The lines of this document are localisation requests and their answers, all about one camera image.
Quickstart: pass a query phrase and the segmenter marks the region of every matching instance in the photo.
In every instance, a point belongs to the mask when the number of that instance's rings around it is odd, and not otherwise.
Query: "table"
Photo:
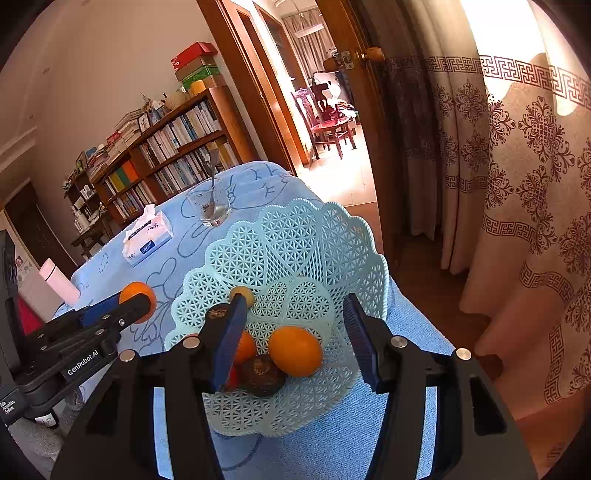
[[[85,255],[90,258],[92,254],[90,253],[90,249],[99,244],[100,246],[104,247],[105,244],[101,240],[103,235],[106,235],[107,238],[113,238],[113,230],[111,230],[111,226],[109,222],[111,221],[111,215],[107,210],[100,212],[99,219],[90,225],[86,230],[84,230],[79,236],[77,236],[74,241],[72,242],[73,247],[77,247],[80,245],[82,250],[84,250]],[[92,241],[90,245],[86,244],[86,240],[89,239]]]
[[[174,328],[170,314],[172,301],[181,293],[183,277],[202,266],[204,251],[212,241],[223,238],[237,220],[254,221],[268,204],[286,205],[294,198],[321,201],[300,180],[273,163],[244,164],[218,175],[226,187],[232,213],[216,228],[198,220],[182,193],[163,203],[162,210],[173,226],[173,238],[135,268],[122,258],[124,232],[114,237],[74,273],[72,282],[81,291],[74,306],[95,304],[141,280],[150,285],[158,300],[152,318],[122,332],[119,350],[133,348],[141,355],[161,352],[164,337]],[[419,347],[440,353],[453,351],[443,335],[400,293],[390,280],[387,322],[393,332],[404,335]],[[103,371],[86,381],[81,390],[85,399]],[[378,438],[386,405],[385,395],[374,395],[361,380],[331,412],[302,429],[279,438],[261,435],[223,437],[212,432],[222,470],[228,480],[326,479],[350,480],[365,477]],[[425,436],[421,451],[420,476],[431,468],[436,421],[436,393],[427,392]],[[154,392],[154,430],[160,475],[172,478],[165,430],[164,393]]]

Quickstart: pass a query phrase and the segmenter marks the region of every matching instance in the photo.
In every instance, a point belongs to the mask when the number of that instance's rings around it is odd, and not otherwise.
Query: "fruit basket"
[[[226,238],[207,247],[204,266],[187,273],[172,305],[176,328],[166,336],[166,349],[199,332],[206,310],[228,301],[236,285],[255,294],[246,329],[258,353],[267,351],[277,327],[296,325],[320,341],[323,363],[311,377],[288,377],[272,397],[242,390],[204,394],[209,424],[228,436],[291,433],[336,406],[357,380],[343,298],[355,293],[368,315],[384,319],[386,260],[376,252],[365,220],[351,217],[337,203],[320,209],[304,199],[286,207],[269,205],[256,222],[232,225]]]

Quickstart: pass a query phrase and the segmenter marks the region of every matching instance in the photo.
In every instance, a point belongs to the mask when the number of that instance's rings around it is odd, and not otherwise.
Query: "patterned curtain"
[[[315,72],[324,71],[322,62],[330,57],[330,52],[335,47],[335,42],[333,42],[324,18],[322,18],[322,14],[317,8],[284,17],[283,23],[290,35],[295,54],[309,81]],[[296,37],[295,33],[297,31],[317,24],[324,25],[324,28],[302,38]]]
[[[363,4],[388,57],[412,232],[441,224],[441,267],[470,269],[460,308],[492,319],[476,353],[503,360],[496,386],[542,476],[588,411],[589,78],[528,0]]]

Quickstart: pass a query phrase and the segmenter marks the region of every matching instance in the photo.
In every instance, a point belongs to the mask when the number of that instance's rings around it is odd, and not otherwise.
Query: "green box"
[[[183,79],[183,86],[185,90],[189,90],[193,82],[203,80],[210,75],[220,75],[220,69],[216,65],[203,65]]]

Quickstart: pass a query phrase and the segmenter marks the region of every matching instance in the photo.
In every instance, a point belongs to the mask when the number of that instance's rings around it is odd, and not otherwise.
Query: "floor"
[[[336,148],[319,150],[302,180],[324,202],[338,202],[353,216],[364,218],[374,234],[376,249],[383,253],[382,231],[374,177],[363,130],[357,127],[354,136],[357,149],[344,145],[343,158]],[[467,273],[452,275],[440,268],[441,238],[429,240],[424,235],[404,238],[400,266],[393,277],[398,287],[435,327],[456,347],[474,350],[478,337],[490,319],[484,315],[467,314],[458,308]],[[494,359],[481,360],[493,377],[499,365]]]
[[[355,128],[351,143],[341,140],[343,158],[339,158],[333,145],[318,147],[319,159],[313,158],[312,165],[300,178],[323,202],[338,202],[344,207],[377,202],[374,175],[369,163],[368,149],[361,126]]]

